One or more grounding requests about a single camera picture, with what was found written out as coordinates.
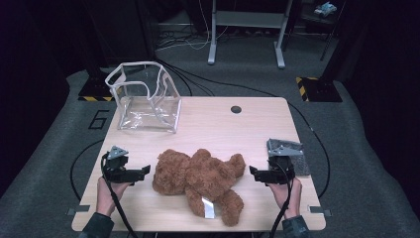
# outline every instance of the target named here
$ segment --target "sleeve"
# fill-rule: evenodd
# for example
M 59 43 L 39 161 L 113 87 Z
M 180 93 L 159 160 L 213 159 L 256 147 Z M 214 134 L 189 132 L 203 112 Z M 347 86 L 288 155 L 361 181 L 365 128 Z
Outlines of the sleeve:
M 286 238 L 312 238 L 303 216 L 295 216 L 282 221 L 283 232 Z
M 109 216 L 95 212 L 78 238 L 107 238 L 113 227 L 114 222 Z

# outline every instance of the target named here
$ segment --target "table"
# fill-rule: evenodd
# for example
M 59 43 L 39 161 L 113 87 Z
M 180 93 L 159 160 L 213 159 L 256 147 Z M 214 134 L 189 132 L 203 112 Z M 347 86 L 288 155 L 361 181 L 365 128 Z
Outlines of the table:
M 214 64 L 216 60 L 216 26 L 261 27 L 280 29 L 278 41 L 274 42 L 274 50 L 277 59 L 277 66 L 279 68 L 285 68 L 283 53 L 281 51 L 281 42 L 284 37 L 284 31 L 287 26 L 293 0 L 287 0 L 284 13 L 218 11 L 216 1 L 217 0 L 213 0 L 212 7 L 211 45 L 207 61 L 209 64 Z
M 241 113 L 233 113 L 232 106 L 240 106 Z M 278 214 L 271 190 L 255 181 L 249 166 L 267 169 L 265 143 L 269 138 L 299 142 L 296 129 L 283 98 L 273 97 L 182 97 L 176 134 L 117 130 L 117 111 L 98 155 L 80 205 L 90 205 L 88 211 L 77 212 L 72 222 L 81 231 L 96 206 L 96 184 L 101 176 L 100 159 L 112 146 L 129 151 L 128 170 L 151 165 L 145 180 L 138 181 L 125 191 L 121 204 L 135 231 L 268 231 Z M 205 219 L 190 211 L 184 195 L 160 195 L 152 188 L 157 157 L 166 149 L 174 149 L 192 156 L 204 148 L 220 160 L 227 161 L 241 153 L 246 161 L 245 174 L 233 186 L 245 207 L 240 222 L 234 227 L 223 224 L 216 205 L 216 218 Z M 319 206 L 311 176 L 299 177 L 303 184 L 301 214 L 309 229 L 321 230 L 326 222 L 323 214 L 310 213 L 310 206 Z M 118 211 L 112 214 L 114 230 L 127 230 Z

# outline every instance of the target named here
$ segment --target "teddy bear leg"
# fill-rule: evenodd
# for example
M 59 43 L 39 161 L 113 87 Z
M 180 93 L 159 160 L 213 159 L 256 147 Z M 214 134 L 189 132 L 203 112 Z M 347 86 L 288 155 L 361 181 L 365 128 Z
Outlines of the teddy bear leg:
M 197 216 L 205 217 L 204 204 L 201 195 L 190 187 L 185 189 L 185 195 L 192 212 Z
M 228 190 L 223 196 L 216 200 L 222 208 L 222 220 L 227 226 L 234 226 L 239 223 L 239 215 L 244 208 L 244 202 L 233 191 Z

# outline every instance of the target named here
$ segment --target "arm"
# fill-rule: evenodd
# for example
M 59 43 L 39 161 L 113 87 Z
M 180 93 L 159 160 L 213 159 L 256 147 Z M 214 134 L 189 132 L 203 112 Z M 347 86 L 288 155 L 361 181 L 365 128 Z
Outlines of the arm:
M 300 215 L 302 183 L 298 178 L 294 178 L 291 185 L 289 205 L 284 212 L 284 220 L 281 223 L 284 235 L 286 238 L 310 238 L 312 236 L 308 226 L 303 216 Z M 288 197 L 287 184 L 269 183 L 268 186 L 274 194 L 275 202 L 281 208 Z
M 117 194 L 119 200 L 129 185 L 130 184 L 128 182 L 111 183 L 111 187 Z M 82 233 L 78 236 L 79 238 L 109 237 L 112 228 L 114 227 L 114 222 L 111 220 L 110 216 L 115 210 L 115 203 L 112 199 L 111 191 L 109 190 L 104 178 L 99 178 L 97 187 L 98 194 L 96 201 L 96 212 L 92 215 L 92 217 L 89 219 L 89 222 L 83 228 Z

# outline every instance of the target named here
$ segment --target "wooden table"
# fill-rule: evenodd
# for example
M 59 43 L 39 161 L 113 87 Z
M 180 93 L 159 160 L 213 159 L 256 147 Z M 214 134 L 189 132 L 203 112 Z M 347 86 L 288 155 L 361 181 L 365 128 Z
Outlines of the wooden table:
M 233 113 L 232 106 L 240 106 L 241 113 Z M 112 146 L 127 150 L 128 170 L 139 170 L 151 165 L 145 180 L 130 186 L 121 199 L 127 218 L 136 231 L 268 231 L 278 214 L 271 190 L 255 181 L 249 166 L 267 170 L 266 141 L 269 138 L 299 142 L 296 129 L 283 98 L 272 97 L 182 97 L 176 134 L 117 130 L 117 111 L 98 155 L 97 163 L 87 184 L 80 205 L 90 205 L 86 212 L 77 212 L 72 228 L 81 231 L 96 207 L 96 184 L 100 172 L 100 159 Z M 241 153 L 247 163 L 245 174 L 233 190 L 243 199 L 245 207 L 240 222 L 234 227 L 223 224 L 216 205 L 216 218 L 195 216 L 184 195 L 160 195 L 152 188 L 157 157 L 166 149 L 174 149 L 192 156 L 204 148 L 212 156 L 227 161 Z M 324 215 L 310 213 L 308 206 L 319 206 L 312 177 L 299 177 L 302 181 L 300 211 L 311 230 L 325 228 Z M 127 230 L 118 211 L 112 214 L 114 230 Z

